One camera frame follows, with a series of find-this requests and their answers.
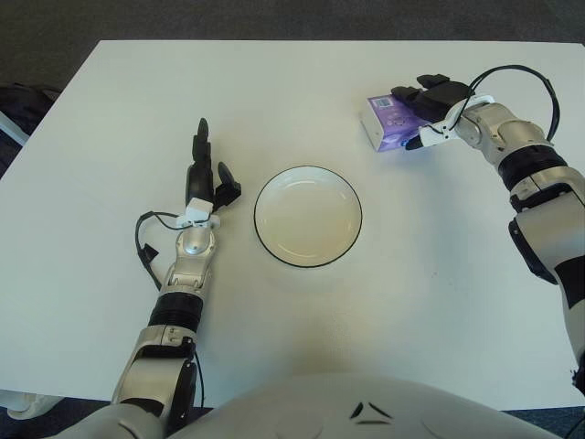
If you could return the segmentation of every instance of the purple box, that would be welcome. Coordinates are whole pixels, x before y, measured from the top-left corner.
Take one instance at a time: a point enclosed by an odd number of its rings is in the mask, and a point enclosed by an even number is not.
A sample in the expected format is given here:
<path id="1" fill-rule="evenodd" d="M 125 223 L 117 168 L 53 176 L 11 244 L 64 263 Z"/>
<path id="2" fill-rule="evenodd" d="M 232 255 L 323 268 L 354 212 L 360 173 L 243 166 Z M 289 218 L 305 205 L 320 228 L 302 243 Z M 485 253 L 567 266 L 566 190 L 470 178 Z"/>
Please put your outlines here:
<path id="1" fill-rule="evenodd" d="M 428 124 L 391 94 L 368 98 L 360 117 L 376 151 L 403 147 Z"/>

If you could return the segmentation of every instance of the white plate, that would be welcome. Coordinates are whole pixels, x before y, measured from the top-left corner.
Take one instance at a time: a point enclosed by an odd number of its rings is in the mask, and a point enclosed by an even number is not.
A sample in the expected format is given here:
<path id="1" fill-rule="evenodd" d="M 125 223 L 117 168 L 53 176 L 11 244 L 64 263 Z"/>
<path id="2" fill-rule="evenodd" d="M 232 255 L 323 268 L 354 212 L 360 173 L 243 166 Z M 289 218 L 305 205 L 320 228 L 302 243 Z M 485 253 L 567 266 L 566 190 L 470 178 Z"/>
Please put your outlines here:
<path id="1" fill-rule="evenodd" d="M 354 189 L 335 172 L 316 166 L 282 171 L 262 189 L 254 209 L 256 232 L 275 258 L 318 267 L 347 252 L 362 225 Z"/>

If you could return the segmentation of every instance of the floor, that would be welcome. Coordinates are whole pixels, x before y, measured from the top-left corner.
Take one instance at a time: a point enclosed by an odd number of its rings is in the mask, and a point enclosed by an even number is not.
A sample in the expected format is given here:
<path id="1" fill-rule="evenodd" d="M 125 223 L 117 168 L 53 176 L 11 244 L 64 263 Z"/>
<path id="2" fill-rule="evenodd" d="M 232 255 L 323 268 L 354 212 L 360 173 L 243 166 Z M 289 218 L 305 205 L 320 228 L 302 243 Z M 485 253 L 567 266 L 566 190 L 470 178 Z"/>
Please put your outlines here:
<path id="1" fill-rule="evenodd" d="M 584 23 L 582 0 L 3 0 L 0 83 L 63 88 L 101 39 L 467 39 L 582 44 Z M 14 145 L 5 146 L 0 158 L 9 162 L 16 152 Z M 54 434 L 103 404 L 66 399 L 45 416 L 25 422 L 12 421 L 5 410 L 0 411 L 0 439 Z M 511 414 L 563 435 L 582 416 L 582 408 Z"/>

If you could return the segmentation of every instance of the white table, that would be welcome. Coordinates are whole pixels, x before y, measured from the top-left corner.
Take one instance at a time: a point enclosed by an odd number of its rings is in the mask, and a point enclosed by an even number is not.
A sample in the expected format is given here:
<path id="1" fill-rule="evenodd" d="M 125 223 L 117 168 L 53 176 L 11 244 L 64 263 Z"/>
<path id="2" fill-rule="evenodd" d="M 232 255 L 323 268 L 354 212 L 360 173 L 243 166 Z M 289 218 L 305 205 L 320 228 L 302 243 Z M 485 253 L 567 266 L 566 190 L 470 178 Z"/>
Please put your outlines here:
<path id="1" fill-rule="evenodd" d="M 109 399 L 157 297 L 133 227 L 181 212 L 200 117 L 242 197 L 221 214 L 198 348 L 207 405 L 267 380 L 361 371 L 422 381 L 497 409 L 583 404 L 559 290 L 507 233 L 508 194 L 461 144 L 377 154 L 357 111 L 423 73 L 469 81 L 523 63 L 554 83 L 560 154 L 585 170 L 580 45 L 469 42 L 104 41 L 0 181 L 0 389 Z M 486 80 L 548 129 L 550 104 L 520 72 Z M 254 201 L 301 164 L 360 197 L 354 247 L 318 269 L 261 246 Z M 144 228 L 173 260 L 174 234 Z"/>

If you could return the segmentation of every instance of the white bracket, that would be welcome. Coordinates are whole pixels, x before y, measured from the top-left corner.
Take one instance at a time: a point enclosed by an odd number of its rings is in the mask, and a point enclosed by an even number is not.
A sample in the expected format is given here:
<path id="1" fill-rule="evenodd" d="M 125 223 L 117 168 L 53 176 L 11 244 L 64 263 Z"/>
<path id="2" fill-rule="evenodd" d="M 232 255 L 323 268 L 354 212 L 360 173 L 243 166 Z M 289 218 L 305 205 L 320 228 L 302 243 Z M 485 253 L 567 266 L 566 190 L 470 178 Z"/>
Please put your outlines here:
<path id="1" fill-rule="evenodd" d="M 216 229 L 219 227 L 219 217 L 211 215 L 213 203 L 201 198 L 191 198 L 185 209 L 185 215 L 176 219 L 177 227 L 195 226 L 210 227 Z"/>
<path id="2" fill-rule="evenodd" d="M 479 103 L 494 103 L 495 99 L 489 94 L 481 94 L 472 96 L 467 107 L 472 107 Z M 433 146 L 442 144 L 449 140 L 460 139 L 457 132 L 454 130 L 454 124 L 459 117 L 459 111 L 465 104 L 465 100 L 459 101 L 453 105 L 447 112 L 445 119 L 437 123 L 431 123 L 419 128 L 420 141 L 424 146 Z"/>

